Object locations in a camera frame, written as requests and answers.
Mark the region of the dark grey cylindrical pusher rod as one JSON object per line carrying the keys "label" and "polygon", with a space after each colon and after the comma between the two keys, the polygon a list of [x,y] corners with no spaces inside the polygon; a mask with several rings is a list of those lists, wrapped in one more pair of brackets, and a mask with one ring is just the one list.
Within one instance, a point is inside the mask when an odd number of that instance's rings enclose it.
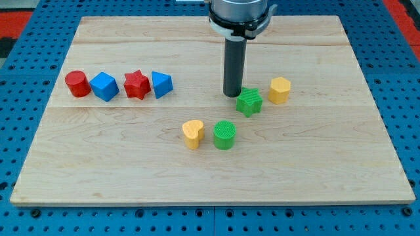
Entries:
{"label": "dark grey cylindrical pusher rod", "polygon": [[237,97],[242,91],[243,69],[247,41],[225,40],[223,93]]}

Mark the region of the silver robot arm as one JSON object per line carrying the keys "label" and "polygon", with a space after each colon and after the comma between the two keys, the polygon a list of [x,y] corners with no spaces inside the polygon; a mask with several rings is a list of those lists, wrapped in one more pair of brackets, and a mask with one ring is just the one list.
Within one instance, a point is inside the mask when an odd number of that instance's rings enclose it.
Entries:
{"label": "silver robot arm", "polygon": [[248,40],[254,40],[269,25],[278,6],[267,0],[212,0],[209,23],[224,37],[223,94],[237,97],[242,91]]}

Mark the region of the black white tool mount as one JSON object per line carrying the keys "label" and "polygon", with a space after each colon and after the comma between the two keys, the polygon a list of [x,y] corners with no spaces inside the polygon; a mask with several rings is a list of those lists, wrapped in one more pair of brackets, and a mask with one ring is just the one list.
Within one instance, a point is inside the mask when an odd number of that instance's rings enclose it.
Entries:
{"label": "black white tool mount", "polygon": [[228,40],[254,40],[269,25],[271,17],[276,13],[276,4],[269,6],[258,18],[246,22],[233,22],[222,19],[209,6],[209,22],[213,30]]}

